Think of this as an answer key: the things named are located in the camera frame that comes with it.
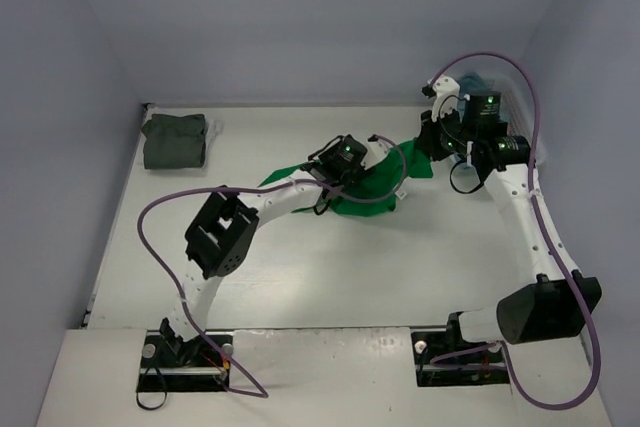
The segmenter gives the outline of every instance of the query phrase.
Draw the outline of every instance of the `green fabric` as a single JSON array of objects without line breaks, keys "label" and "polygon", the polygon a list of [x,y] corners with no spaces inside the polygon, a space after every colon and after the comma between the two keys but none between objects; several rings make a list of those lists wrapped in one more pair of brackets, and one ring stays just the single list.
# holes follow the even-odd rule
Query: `green fabric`
[{"label": "green fabric", "polygon": [[[431,162],[422,152],[416,149],[414,141],[409,140],[399,145],[407,159],[407,176],[415,179],[430,179],[433,177]],[[260,185],[270,184],[291,175],[300,165],[294,165],[276,170]],[[382,197],[400,181],[402,175],[402,159],[395,149],[375,167],[370,176],[360,181],[357,185],[345,190],[345,193],[360,199],[374,199]],[[393,212],[396,208],[396,196],[392,195],[387,200],[375,204],[359,204],[343,198],[333,199],[331,210],[340,215],[355,215],[358,217],[371,217],[385,212]]]},{"label": "green fabric", "polygon": [[207,122],[204,115],[153,114],[142,126],[145,169],[185,169],[204,165]]}]

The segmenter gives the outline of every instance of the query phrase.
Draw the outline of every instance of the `gray wall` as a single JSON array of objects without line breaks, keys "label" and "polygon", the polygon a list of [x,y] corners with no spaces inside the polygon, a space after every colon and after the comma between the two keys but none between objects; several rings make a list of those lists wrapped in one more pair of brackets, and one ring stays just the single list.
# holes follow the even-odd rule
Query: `gray wall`
[{"label": "gray wall", "polygon": [[140,107],[86,0],[0,0],[0,424],[33,425],[86,306]]},{"label": "gray wall", "polygon": [[524,56],[540,86],[558,230],[604,297],[600,390],[616,426],[640,425],[639,0],[554,0]]},{"label": "gray wall", "polygon": [[144,101],[419,100],[445,61],[519,56],[551,0],[89,0]]}]

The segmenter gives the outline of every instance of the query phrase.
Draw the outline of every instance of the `dark gray cloth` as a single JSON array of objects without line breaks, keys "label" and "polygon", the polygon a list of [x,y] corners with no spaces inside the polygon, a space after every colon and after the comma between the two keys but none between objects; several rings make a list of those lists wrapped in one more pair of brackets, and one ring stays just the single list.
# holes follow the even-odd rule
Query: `dark gray cloth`
[{"label": "dark gray cloth", "polygon": [[207,122],[204,115],[153,114],[142,126],[145,169],[185,169],[204,165]]}]

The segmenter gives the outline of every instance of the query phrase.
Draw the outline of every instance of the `table surface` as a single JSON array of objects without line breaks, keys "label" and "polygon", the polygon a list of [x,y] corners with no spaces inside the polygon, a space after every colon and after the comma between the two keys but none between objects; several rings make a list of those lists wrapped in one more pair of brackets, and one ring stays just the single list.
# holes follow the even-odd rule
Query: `table surface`
[{"label": "table surface", "polygon": [[[198,108],[224,122],[202,170],[150,172],[142,141],[108,244],[89,328],[157,329],[175,299],[172,283],[136,235],[152,200],[196,187],[258,185],[298,164],[337,134],[396,142],[419,133],[421,107]],[[260,229],[244,264],[222,283],[209,328],[442,325],[449,313],[495,303],[517,288],[505,229],[488,194],[463,196],[448,183],[451,163],[433,179],[410,179],[395,212],[374,218],[292,214]],[[473,176],[458,180],[472,186]],[[204,196],[164,204],[145,222],[151,243],[181,275],[184,231]]]},{"label": "table surface", "polygon": [[[142,330],[68,331],[38,427],[610,426],[597,392],[575,409],[549,412],[509,385],[418,388],[407,328],[236,332],[234,356],[269,399],[170,394],[161,410],[145,412],[135,404],[144,336]],[[566,401],[588,381],[577,339],[510,350],[527,391],[542,401]],[[251,387],[235,369],[230,380]],[[159,396],[146,395],[149,404]]]}]

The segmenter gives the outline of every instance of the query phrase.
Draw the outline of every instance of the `white table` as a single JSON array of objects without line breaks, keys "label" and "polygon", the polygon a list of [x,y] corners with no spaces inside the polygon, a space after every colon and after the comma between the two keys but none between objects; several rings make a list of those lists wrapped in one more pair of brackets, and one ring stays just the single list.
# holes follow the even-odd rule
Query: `white table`
[{"label": "white table", "polygon": [[[415,137],[421,107],[179,109],[225,124],[202,171],[147,172],[138,146],[106,250],[89,328],[157,329],[174,287],[144,250],[136,219],[150,201],[183,189],[252,187],[272,171],[306,160],[335,135]],[[223,282],[209,328],[442,325],[449,313],[495,304],[517,287],[498,212],[481,191],[448,184],[450,162],[435,177],[409,180],[396,212],[375,218],[294,214],[257,232],[245,263]],[[477,179],[460,179],[463,188]],[[180,275],[184,231],[205,196],[177,200],[147,217],[152,244]]]},{"label": "white table", "polygon": [[[170,394],[159,411],[135,404],[141,330],[69,331],[38,427],[491,426],[608,427],[599,395],[566,412],[527,404],[508,385],[419,388],[406,328],[244,331],[235,357],[270,393]],[[577,339],[511,349],[529,393],[568,400],[589,376]],[[236,387],[251,387],[232,370]],[[145,397],[152,404],[159,394]]]}]

